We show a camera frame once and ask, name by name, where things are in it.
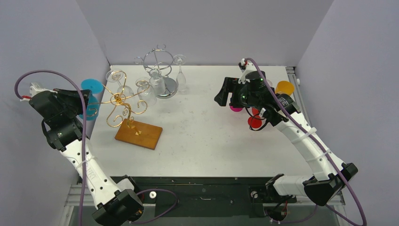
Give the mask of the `pink wine glass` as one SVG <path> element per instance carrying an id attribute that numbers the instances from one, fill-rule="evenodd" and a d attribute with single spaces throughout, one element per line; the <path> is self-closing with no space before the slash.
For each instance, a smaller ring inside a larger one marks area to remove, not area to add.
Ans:
<path id="1" fill-rule="evenodd" d="M 230 109 L 233 112 L 241 112 L 243 110 L 243 108 L 241 108 L 241 107 L 233 107 L 233 106 L 230 106 Z"/>

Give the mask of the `blue wine glass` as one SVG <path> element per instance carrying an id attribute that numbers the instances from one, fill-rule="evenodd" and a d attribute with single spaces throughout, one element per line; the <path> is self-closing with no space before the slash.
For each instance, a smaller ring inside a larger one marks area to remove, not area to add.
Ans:
<path id="1" fill-rule="evenodd" d="M 86 79 L 82 81 L 81 88 L 91 91 L 86 108 L 86 119 L 87 121 L 93 121 L 97 118 L 100 108 L 99 101 L 94 94 L 100 94 L 104 90 L 103 84 L 96 79 Z"/>

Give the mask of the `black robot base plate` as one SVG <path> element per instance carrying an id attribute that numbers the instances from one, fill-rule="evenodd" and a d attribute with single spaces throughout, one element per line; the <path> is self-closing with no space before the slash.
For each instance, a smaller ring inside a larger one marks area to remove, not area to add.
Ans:
<path id="1" fill-rule="evenodd" d="M 296 196 L 278 197 L 266 187 L 270 177 L 132 177 L 145 207 L 165 217 L 263 217 L 281 213 Z"/>

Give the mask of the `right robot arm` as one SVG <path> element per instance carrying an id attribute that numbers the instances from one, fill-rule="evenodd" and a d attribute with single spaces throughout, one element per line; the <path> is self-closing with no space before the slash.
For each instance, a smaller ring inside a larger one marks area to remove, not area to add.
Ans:
<path id="1" fill-rule="evenodd" d="M 345 187 L 343 180 L 350 181 L 358 168 L 329 150 L 290 95 L 275 94 L 258 72 L 248 73 L 245 79 L 240 83 L 238 78 L 225 77 L 214 100 L 220 106 L 259 110 L 266 123 L 286 136 L 312 170 L 311 176 L 278 174 L 265 184 L 266 197 L 279 202 L 289 196 L 306 196 L 316 205 L 327 205 Z"/>

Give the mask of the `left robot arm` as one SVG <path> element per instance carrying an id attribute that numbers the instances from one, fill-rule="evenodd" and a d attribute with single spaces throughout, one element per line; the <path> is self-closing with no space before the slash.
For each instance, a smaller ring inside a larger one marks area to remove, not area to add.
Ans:
<path id="1" fill-rule="evenodd" d="M 90 94 L 88 89 L 45 89 L 33 94 L 29 104 L 43 118 L 42 131 L 50 147 L 73 165 L 89 189 L 96 208 L 93 219 L 102 226 L 120 226 L 143 212 L 140 189 L 132 184 L 120 187 L 92 154 L 90 140 L 77 118 L 87 107 Z"/>

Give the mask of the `red wine glass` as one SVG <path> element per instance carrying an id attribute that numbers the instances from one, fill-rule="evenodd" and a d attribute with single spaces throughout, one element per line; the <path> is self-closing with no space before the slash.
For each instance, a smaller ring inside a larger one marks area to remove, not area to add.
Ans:
<path id="1" fill-rule="evenodd" d="M 248 125 L 253 129 L 258 129 L 262 126 L 263 120 L 259 116 L 259 110 L 256 108 L 251 108 L 251 115 L 247 120 Z"/>

